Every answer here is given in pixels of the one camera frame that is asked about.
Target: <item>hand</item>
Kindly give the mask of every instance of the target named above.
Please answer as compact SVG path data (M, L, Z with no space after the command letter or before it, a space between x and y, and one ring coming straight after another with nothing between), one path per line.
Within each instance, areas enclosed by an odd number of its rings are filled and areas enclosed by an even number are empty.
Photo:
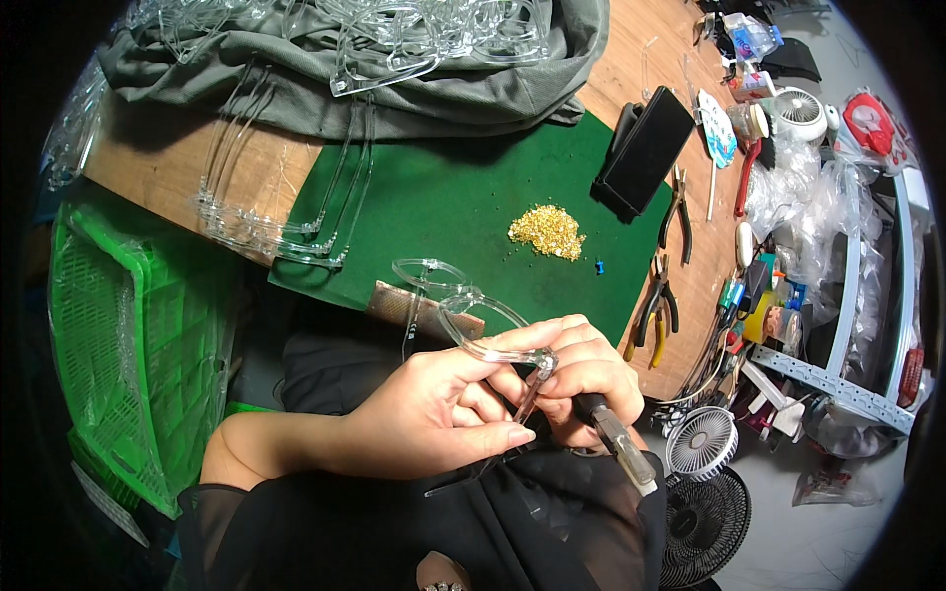
M604 444L594 428L579 421L572 411L571 397L581 392L598 392L618 419L630 427L640 417L644 399L638 386L638 373L624 363L621 355L611 346L597 328L581 314L562 319L563 330L552 342L558 354L555 373L539 389L535 405L541 409L552 426L552 435L565 447L603 449ZM526 384L531 385L535 374ZM497 391L518 404L525 397L528 386L518 386L505 380Z
M564 334L563 325L562 320L538 322L484 344L506 351L547 347ZM535 433L512 423L482 380L500 392L526 388L508 363L480 361L460 348L412 356L342 418L345 445L339 445L342 457L332 471L420 478L532 441Z

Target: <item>wooden table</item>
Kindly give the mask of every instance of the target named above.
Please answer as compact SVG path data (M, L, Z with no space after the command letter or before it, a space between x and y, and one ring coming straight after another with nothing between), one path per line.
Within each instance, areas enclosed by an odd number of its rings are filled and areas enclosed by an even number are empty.
M669 86L676 89L681 102L689 104L682 69L687 53L693 85L714 95L724 108L733 104L728 90L719 82L723 68L716 48L709 43L692 47L692 25L701 15L693 4L679 0L614 0L607 49L578 93L588 110L613 129L625 103L642 101L640 51L655 36L658 39L648 51L646 85L651 91L660 84ZM85 176L198 232L200 221L188 199L197 192L215 117L165 105L127 105L114 98L108 101L105 113L86 162ZM143 138L149 138L155 148L143 145ZM285 218L321 145L316 138L254 127L238 155L226 201L255 209L259 215ZM670 270L680 332L668 338L659 368L648 368L653 335L648 336L647 346L635 353L631 363L639 372L642 391L663 400L676 394L698 358L720 289L735 266L736 220L732 209L742 156L737 154L736 161L717 175L712 222L706 222L711 162L698 133L691 136L678 163L687 169L687 203L693 231L690 264L685 268L674 264ZM677 220L671 225L667 246L671 260L679 261L682 233ZM272 263L270 257L258 252L244 254L263 265ZM632 320L638 315L647 288L638 299ZM625 331L620 351L626 343Z

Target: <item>gold rivet pile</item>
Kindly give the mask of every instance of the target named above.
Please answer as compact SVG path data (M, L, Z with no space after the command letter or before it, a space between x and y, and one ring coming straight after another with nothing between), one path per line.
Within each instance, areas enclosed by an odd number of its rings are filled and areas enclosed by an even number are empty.
M538 203L509 226L513 242L532 242L535 253L554 254L569 261L578 260L582 253L585 235L577 234L578 222L564 207Z

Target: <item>fan grille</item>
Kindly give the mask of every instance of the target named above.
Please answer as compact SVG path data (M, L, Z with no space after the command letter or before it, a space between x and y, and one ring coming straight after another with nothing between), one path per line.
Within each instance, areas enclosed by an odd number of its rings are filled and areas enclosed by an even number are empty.
M667 536L660 586L698 584L719 571L749 529L752 500L731 468L705 482L667 480Z
M783 119L799 125L814 123L821 115L817 99L802 91L784 90L776 96L775 102Z
M716 476L736 451L739 435L732 416L721 408L698 408L667 445L670 469L687 479Z

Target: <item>black-handled pliers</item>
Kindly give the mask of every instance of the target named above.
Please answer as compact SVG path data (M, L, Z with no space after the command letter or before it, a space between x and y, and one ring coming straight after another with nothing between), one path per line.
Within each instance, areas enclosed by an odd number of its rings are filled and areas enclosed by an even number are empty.
M674 165L674 196L670 201L670 209L660 224L660 248L667 248L667 231L670 229L670 220L674 213L680 212L680 225L683 227L683 264L690 264L690 254L693 250L693 231L690 227L690 212L687 211L687 170L680 172L680 167Z
M667 278L667 268L669 264L669 254L664 254L662 260L661 257L654 257L654 276L656 282L654 283L654 290L647 299L647 303L640 311L638 332L634 336L634 345L636 347L644 346L644 342L647 340L647 325L650 323L651 315L659 311L658 306L661 299L667 304L667 309L670 311L671 331L675 333L680 331L680 317L676 311L676 298L674 298L674 293L670 290L670 280Z

